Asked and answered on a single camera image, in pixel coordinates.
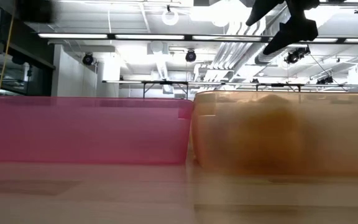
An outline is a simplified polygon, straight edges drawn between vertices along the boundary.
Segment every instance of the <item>object inside bin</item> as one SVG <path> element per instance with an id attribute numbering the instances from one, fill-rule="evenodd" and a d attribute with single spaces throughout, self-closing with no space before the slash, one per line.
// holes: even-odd
<path id="1" fill-rule="evenodd" d="M 229 147 L 237 150 L 229 155 L 229 160 L 235 161 L 232 165 L 261 174 L 295 169 L 301 163 L 304 142 L 301 121 L 291 103 L 269 95 L 242 107 L 235 113 L 237 128 L 228 128 L 235 138 Z"/>

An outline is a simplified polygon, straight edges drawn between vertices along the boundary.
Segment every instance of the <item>white column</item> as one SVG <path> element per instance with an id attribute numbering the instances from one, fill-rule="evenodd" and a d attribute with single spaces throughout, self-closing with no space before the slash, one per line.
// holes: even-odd
<path id="1" fill-rule="evenodd" d="M 105 75 L 106 72 L 109 71 L 109 68 L 106 69 L 106 62 L 98 63 L 98 86 L 96 94 L 97 97 L 119 97 L 119 84 L 102 82 L 103 80 L 105 80 L 106 77 L 113 77 L 111 73 L 109 75 Z M 115 80 L 119 80 L 119 70 L 118 73 L 114 73 L 113 75 L 118 75 Z"/>

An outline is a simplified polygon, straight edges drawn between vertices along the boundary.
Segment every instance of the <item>spotlight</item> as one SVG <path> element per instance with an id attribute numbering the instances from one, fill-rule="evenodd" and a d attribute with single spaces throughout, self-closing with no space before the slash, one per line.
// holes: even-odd
<path id="1" fill-rule="evenodd" d="M 194 62 L 196 60 L 197 56 L 196 56 L 196 53 L 194 52 L 194 50 L 189 50 L 187 51 L 187 54 L 186 54 L 186 61 L 187 62 Z"/>
<path id="2" fill-rule="evenodd" d="M 288 56 L 284 59 L 287 64 L 297 63 L 299 60 L 303 59 L 306 55 L 310 54 L 309 47 L 300 47 L 294 52 L 289 52 Z"/>
<path id="3" fill-rule="evenodd" d="M 334 79 L 332 76 L 328 76 L 328 77 L 319 79 L 316 82 L 317 85 L 325 85 L 325 84 L 331 84 L 331 83 L 334 83 Z"/>
<path id="4" fill-rule="evenodd" d="M 93 62 L 94 62 L 93 54 L 86 53 L 84 58 L 82 59 L 82 63 L 84 63 L 84 65 L 92 65 Z"/>

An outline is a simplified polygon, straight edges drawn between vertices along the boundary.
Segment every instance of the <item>ceiling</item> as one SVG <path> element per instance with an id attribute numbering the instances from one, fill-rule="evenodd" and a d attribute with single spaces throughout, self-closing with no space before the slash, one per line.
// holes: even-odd
<path id="1" fill-rule="evenodd" d="M 171 9 L 178 13 L 178 22 L 169 26 L 162 20 L 162 14 L 167 10 L 168 3 L 161 2 L 157 4 L 154 1 L 143 2 L 127 2 L 124 1 L 111 4 L 101 4 L 98 0 L 87 1 L 89 3 L 80 3 L 79 1 L 57 1 L 57 19 L 53 24 L 28 24 L 36 32 L 68 32 L 68 33 L 133 33 L 133 34 L 227 34 L 230 25 L 218 27 L 216 24 L 225 20 L 225 18 L 233 19 L 231 14 L 245 15 L 242 21 L 247 19 L 249 8 L 244 5 L 231 7 L 230 10 L 224 10 L 221 2 L 236 2 L 238 0 L 222 0 L 217 4 L 213 13 L 207 16 L 196 15 L 196 7 L 193 7 L 193 1 L 171 2 Z M 6 10 L 12 10 L 12 0 L 0 0 L 0 6 Z M 281 21 L 283 5 L 276 7 L 268 14 L 265 19 L 267 26 L 278 24 Z M 315 19 L 319 26 L 320 36 L 343 37 L 358 36 L 358 14 L 354 14 L 354 7 L 323 7 L 313 9 L 306 16 Z M 195 19 L 195 17 L 205 17 L 205 20 Z M 66 40 L 59 42 L 65 46 L 66 51 L 72 55 L 83 55 L 85 52 L 79 50 L 84 46 L 114 46 L 122 58 L 121 74 L 125 77 L 136 76 L 139 74 L 151 74 L 157 70 L 157 66 L 153 58 L 147 55 L 147 44 L 145 41 L 124 41 L 124 40 Z M 194 72 L 197 63 L 211 63 L 219 53 L 219 49 L 224 46 L 217 42 L 173 42 L 168 41 L 168 46 L 176 50 L 170 50 L 170 58 L 166 61 L 168 71 L 187 71 Z M 188 63 L 185 60 L 185 50 L 195 49 L 198 60 L 196 63 Z M 234 55 L 237 46 L 232 45 L 231 50 L 225 52 L 228 55 Z M 251 54 L 251 45 L 244 48 L 242 57 L 236 62 L 237 68 L 243 66 L 244 62 L 253 64 L 254 61 L 245 60 L 244 58 Z M 310 77 L 325 70 L 332 69 L 332 76 L 339 80 L 338 82 L 346 82 L 348 70 L 358 63 L 358 45 L 310 45 L 311 55 L 300 60 L 294 65 L 288 66 L 283 63 L 283 52 L 269 65 L 274 67 L 263 66 L 260 69 L 252 69 L 246 77 L 232 80 L 233 82 L 249 82 L 252 78 L 259 78 L 264 82 L 307 82 Z"/>

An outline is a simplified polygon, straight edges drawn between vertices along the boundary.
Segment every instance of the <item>table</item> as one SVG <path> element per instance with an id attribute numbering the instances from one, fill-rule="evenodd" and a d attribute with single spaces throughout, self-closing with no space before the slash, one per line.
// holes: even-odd
<path id="1" fill-rule="evenodd" d="M 358 179 L 0 163 L 0 223 L 358 223 Z"/>

